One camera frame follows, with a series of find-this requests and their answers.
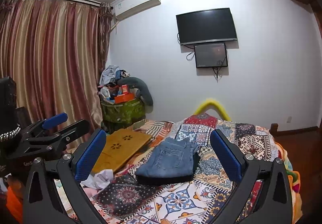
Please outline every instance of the wooden floor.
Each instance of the wooden floor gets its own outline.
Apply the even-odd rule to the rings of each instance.
[[[303,214],[322,199],[322,137],[317,131],[275,137],[288,152],[293,170],[300,172]]]

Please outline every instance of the small black monitor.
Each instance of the small black monitor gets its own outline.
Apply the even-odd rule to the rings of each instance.
[[[188,12],[176,18],[180,45],[237,40],[229,8]]]
[[[197,68],[227,67],[225,43],[199,44],[194,46]]]

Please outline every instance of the pile of clothes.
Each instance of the pile of clothes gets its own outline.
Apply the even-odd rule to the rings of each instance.
[[[109,104],[137,98],[141,99],[147,106],[153,105],[152,96],[144,81],[130,77],[128,72],[120,70],[117,65],[109,65],[102,72],[99,81],[99,94],[101,100]]]
[[[199,145],[189,138],[166,138],[136,170],[136,179],[140,184],[153,186],[191,181],[200,160],[198,150]]]

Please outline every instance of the air conditioner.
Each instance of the air conditioner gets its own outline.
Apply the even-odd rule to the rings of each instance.
[[[115,5],[115,16],[116,19],[123,20],[160,4],[160,0],[124,0]]]

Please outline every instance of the yellow wooden board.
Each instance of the yellow wooden board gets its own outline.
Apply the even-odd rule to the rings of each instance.
[[[151,135],[120,129],[106,136],[106,144],[96,161],[93,172],[98,173],[104,169],[112,169],[116,172],[122,167],[144,144]]]

